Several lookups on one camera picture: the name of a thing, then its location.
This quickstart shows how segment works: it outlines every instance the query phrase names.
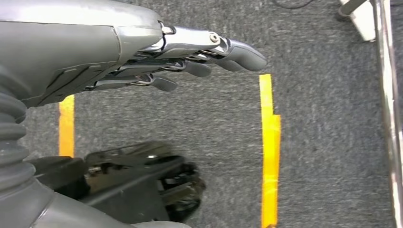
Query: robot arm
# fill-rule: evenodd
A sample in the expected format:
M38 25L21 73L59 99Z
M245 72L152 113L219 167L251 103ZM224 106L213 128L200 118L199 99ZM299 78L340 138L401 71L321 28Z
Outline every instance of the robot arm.
M3 0L0 3L0 221L10 228L128 228L33 178L18 145L27 107L85 90L176 84L164 71L207 76L209 64L261 70L250 46L212 31L165 26L154 11L107 0ZM185 228L150 223L141 227Z

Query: white object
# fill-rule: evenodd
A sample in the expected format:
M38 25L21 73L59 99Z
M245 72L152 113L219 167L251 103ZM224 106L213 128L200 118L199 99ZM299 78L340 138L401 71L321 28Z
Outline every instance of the white object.
M341 4L346 4L349 0L340 0ZM352 22L361 34L364 41L375 40L374 9L369 1L366 1L350 15Z

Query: black cable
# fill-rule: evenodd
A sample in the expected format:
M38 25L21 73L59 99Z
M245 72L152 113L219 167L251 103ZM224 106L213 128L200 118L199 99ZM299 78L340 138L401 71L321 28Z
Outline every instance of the black cable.
M309 0L309 1L307 1L306 3L304 3L304 4L300 5L300 6L284 6L284 5L280 4L277 0L271 0L271 1L273 2L274 5L276 5L276 6L280 7L280 8L288 9L288 10L297 10L297 9L303 8L303 7L311 4L314 0Z

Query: gray carpet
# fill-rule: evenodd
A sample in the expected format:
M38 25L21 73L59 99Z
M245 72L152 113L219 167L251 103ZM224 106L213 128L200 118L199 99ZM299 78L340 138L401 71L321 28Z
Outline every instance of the gray carpet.
M273 74L275 112L282 116L278 227L391 227L375 46L363 43L352 23L334 19L338 1L315 0L299 10L270 0L126 2L154 9L168 23L247 41L269 57L261 73ZM398 60L402 12L393 8ZM208 185L189 225L260 227L258 75L217 68L210 78L168 75L180 85L172 93L125 88L79 94L77 155L171 142L198 163ZM57 107L30 114L23 144L34 157L55 154Z

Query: yellow floor line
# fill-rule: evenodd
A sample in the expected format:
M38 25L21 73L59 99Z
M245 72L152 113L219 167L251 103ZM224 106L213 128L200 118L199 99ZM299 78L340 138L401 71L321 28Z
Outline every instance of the yellow floor line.
M261 227L273 228L277 225L281 118L273 113L271 75L260 75L259 83L263 137Z
M74 157L74 95L59 103L59 156Z

